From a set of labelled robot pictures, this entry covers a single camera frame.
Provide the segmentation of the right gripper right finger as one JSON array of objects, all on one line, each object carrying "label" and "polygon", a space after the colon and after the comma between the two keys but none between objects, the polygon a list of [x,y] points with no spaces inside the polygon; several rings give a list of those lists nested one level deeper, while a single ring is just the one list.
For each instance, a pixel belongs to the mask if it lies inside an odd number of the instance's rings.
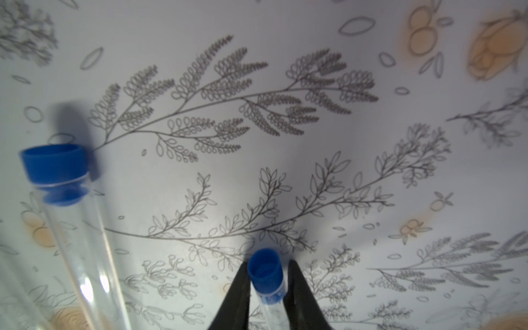
[{"label": "right gripper right finger", "polygon": [[283,300],[291,330],[331,330],[301,268],[290,260],[287,269],[287,293]]}]

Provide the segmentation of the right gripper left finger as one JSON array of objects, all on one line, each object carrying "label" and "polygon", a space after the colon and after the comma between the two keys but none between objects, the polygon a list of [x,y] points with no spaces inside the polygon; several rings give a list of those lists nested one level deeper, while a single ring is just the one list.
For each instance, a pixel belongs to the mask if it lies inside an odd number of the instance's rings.
[{"label": "right gripper left finger", "polygon": [[248,330],[251,280],[244,261],[212,321],[209,330]]}]

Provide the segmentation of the clear test tube blue cap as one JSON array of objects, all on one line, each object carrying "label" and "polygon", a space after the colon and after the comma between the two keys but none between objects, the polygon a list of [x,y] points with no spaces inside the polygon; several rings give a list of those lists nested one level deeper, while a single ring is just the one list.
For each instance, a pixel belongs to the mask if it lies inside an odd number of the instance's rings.
[{"label": "clear test tube blue cap", "polygon": [[279,255],[272,249],[261,249],[250,257],[247,265],[268,329],[290,329],[283,302],[287,290]]}]

